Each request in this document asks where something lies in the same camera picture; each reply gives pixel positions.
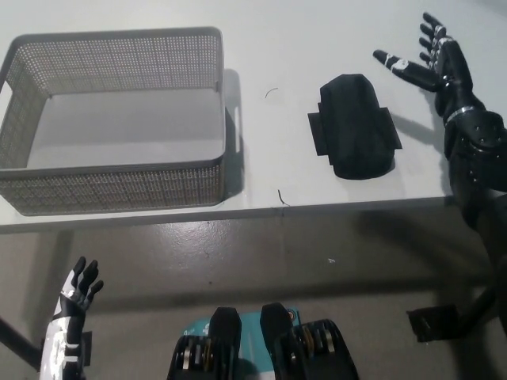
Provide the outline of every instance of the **black fabric object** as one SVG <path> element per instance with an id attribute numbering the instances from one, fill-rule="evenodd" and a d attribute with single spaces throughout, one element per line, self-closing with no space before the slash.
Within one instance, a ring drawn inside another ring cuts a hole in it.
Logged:
<path id="1" fill-rule="evenodd" d="M 380 177 L 402 149 L 387 108 L 362 74 L 343 74 L 320 89 L 318 113 L 308 114 L 317 155 L 328 155 L 334 173 L 350 180 Z"/>

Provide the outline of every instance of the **robot forearm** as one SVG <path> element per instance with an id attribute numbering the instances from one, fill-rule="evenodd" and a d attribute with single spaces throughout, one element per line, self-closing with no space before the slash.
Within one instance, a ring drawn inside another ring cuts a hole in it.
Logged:
<path id="1" fill-rule="evenodd" d="M 84 376 L 82 330 L 86 311 L 104 286 L 102 281 L 91 286 L 98 276 L 97 262 L 85 266 L 86 260 L 81 257 L 60 292 L 44 340 L 40 380 L 81 380 Z"/>

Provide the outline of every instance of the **concrete floor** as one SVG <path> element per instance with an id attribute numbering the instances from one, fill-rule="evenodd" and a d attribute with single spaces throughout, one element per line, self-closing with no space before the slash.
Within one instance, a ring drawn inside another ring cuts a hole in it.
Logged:
<path id="1" fill-rule="evenodd" d="M 90 380 L 164 379 L 190 321 L 272 301 L 333 319 L 362 379 L 507 378 L 497 318 L 466 340 L 418 344 L 406 317 L 464 308 L 490 278 L 452 207 L 13 234 L 0 247 L 0 315 L 34 342 L 78 257 L 99 261 Z M 0 378 L 36 375 L 1 346 Z"/>

